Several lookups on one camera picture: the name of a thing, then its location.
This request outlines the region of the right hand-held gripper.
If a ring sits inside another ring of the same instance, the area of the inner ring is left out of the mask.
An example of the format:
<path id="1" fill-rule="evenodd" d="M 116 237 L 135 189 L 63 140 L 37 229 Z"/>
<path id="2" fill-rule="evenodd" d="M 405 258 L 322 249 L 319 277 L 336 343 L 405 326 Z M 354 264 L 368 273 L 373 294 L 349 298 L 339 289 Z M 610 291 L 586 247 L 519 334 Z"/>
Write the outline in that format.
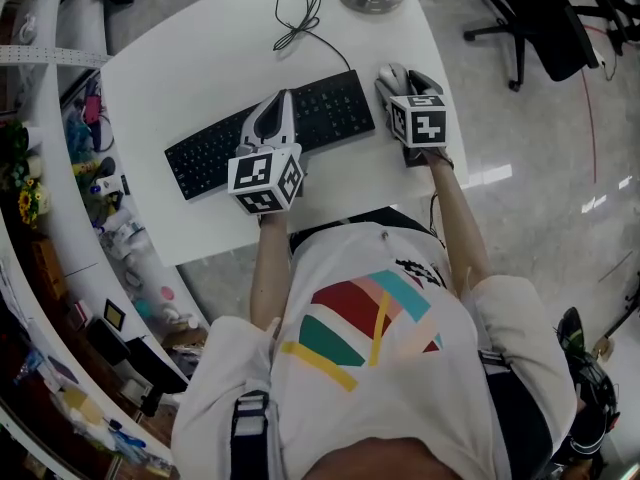
<path id="1" fill-rule="evenodd" d="M 408 79 L 416 95 L 400 96 L 396 78 L 377 78 L 374 82 L 380 104 L 390 115 L 393 136 L 408 148 L 446 146 L 447 106 L 440 96 L 443 88 L 417 70 L 409 70 Z"/>

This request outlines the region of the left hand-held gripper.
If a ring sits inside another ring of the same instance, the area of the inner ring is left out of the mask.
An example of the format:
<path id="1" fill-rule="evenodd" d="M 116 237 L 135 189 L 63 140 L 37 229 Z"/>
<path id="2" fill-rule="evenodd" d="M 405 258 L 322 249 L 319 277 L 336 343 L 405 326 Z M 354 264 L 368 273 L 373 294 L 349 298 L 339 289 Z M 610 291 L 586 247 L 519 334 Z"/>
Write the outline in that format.
<path id="1" fill-rule="evenodd" d="M 228 194 L 249 215 L 287 212 L 303 184 L 294 100 L 283 89 L 246 118 L 228 162 Z"/>

